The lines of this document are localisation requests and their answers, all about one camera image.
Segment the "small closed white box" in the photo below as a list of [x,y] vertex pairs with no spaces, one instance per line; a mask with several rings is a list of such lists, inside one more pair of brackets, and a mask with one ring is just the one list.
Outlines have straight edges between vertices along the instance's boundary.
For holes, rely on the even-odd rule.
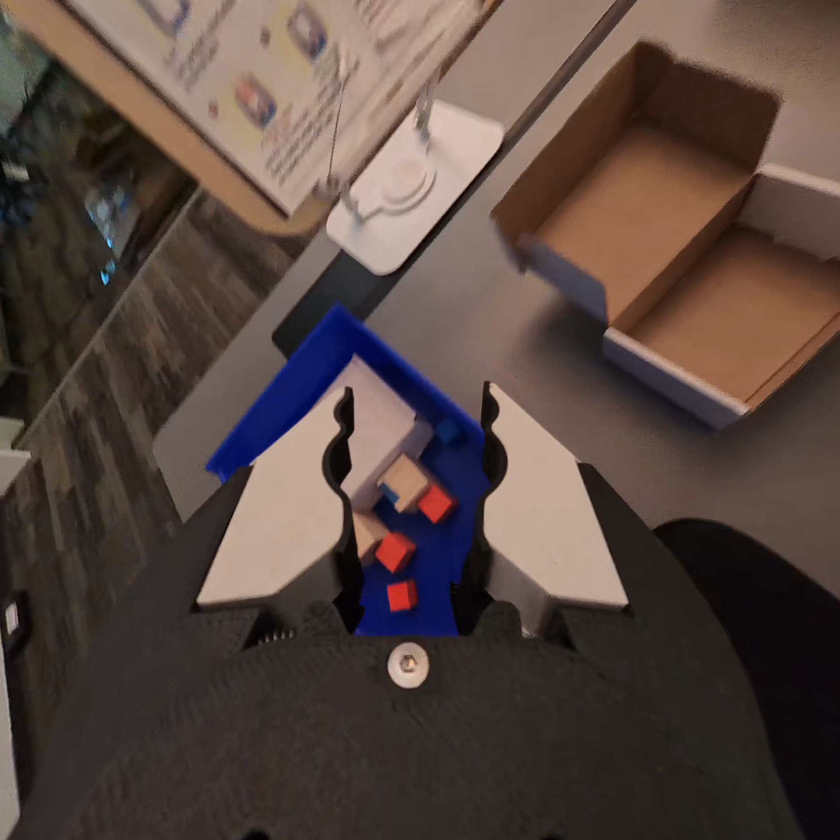
[[419,459],[433,439],[431,424],[405,402],[358,354],[326,393],[349,387],[353,394],[351,469],[342,490],[355,511],[372,510],[382,494],[377,480],[399,455]]

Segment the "open printed booklet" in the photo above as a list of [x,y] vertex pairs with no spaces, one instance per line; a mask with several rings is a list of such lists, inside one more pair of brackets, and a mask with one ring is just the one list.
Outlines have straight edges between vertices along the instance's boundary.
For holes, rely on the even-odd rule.
[[352,170],[480,24],[472,1],[68,8],[286,215]]

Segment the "white sign stand base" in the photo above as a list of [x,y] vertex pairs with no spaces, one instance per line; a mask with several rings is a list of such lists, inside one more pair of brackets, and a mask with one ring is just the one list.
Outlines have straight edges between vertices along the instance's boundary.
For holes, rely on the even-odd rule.
[[434,87],[429,81],[328,217],[329,239],[378,277],[406,263],[505,138],[502,123],[438,99]]

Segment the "blue glowing device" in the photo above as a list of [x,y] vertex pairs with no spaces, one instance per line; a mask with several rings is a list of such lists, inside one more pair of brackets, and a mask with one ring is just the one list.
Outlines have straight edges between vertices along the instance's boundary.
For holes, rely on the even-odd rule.
[[100,270],[101,283],[106,287],[139,221],[140,210],[126,187],[119,183],[90,189],[85,196],[85,208],[111,253]]

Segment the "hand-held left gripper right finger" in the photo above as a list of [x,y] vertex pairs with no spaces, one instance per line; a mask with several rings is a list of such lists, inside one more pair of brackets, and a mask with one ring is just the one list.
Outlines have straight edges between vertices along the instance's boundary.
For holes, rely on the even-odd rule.
[[461,574],[461,614],[479,603],[513,605],[526,637],[545,637],[565,606],[620,612],[625,587],[581,473],[581,462],[498,384],[482,390],[481,468]]

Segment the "black table mat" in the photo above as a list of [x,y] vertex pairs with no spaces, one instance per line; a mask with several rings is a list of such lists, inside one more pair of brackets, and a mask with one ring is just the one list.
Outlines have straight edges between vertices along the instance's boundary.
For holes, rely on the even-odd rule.
[[402,276],[398,269],[377,276],[354,258],[340,254],[272,333],[272,342],[287,359],[336,305],[366,320]]

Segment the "wooden cube with blue tape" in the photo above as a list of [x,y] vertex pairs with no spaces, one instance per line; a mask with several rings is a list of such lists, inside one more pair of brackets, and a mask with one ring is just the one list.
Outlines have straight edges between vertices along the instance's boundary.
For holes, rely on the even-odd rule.
[[432,486],[427,472],[409,455],[400,454],[377,479],[377,488],[397,513],[410,513]]

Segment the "plain wooden cube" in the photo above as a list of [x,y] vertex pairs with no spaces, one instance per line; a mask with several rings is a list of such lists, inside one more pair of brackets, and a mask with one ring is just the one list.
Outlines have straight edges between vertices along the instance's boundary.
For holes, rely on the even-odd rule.
[[372,511],[352,510],[353,531],[360,564],[363,567],[375,561],[375,552],[389,534],[384,522]]

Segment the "white cardboard box with lid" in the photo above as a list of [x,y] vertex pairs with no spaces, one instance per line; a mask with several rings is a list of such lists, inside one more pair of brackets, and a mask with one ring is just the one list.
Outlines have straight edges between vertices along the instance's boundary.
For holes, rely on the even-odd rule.
[[838,338],[838,184],[760,164],[781,106],[638,41],[491,213],[610,362],[715,429]]

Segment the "black mesh pad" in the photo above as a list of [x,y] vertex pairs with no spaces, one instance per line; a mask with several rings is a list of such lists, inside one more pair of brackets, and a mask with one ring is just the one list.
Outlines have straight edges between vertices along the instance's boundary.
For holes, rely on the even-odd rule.
[[726,524],[655,533],[726,631],[752,683],[784,789],[806,838],[839,838],[839,602]]

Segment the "blue plastic bin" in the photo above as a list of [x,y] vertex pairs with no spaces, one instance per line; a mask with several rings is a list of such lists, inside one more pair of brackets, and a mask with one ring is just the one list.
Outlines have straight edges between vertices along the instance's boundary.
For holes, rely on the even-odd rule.
[[[451,516],[435,525],[422,513],[398,514],[386,501],[375,507],[385,525],[395,526],[415,542],[416,552],[399,575],[389,574],[377,561],[364,571],[364,613],[355,632],[367,636],[456,635],[452,586],[460,582],[476,504],[489,486],[481,468],[484,433],[477,420],[347,309],[334,306],[309,333],[216,447],[205,470],[226,482],[237,469],[249,465],[316,405],[354,354],[433,427],[443,417],[451,417],[462,433],[451,447],[442,446],[433,437],[421,455],[421,464],[458,500]],[[386,586],[406,579],[416,582],[418,604],[411,612],[391,614]]]

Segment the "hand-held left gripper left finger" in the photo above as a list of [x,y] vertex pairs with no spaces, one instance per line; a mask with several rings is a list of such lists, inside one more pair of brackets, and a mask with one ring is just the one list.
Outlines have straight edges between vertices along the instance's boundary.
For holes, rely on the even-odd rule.
[[337,607],[358,623],[364,574],[350,499],[354,394],[333,389],[257,457],[196,606],[204,611],[262,606],[301,623],[310,604]]

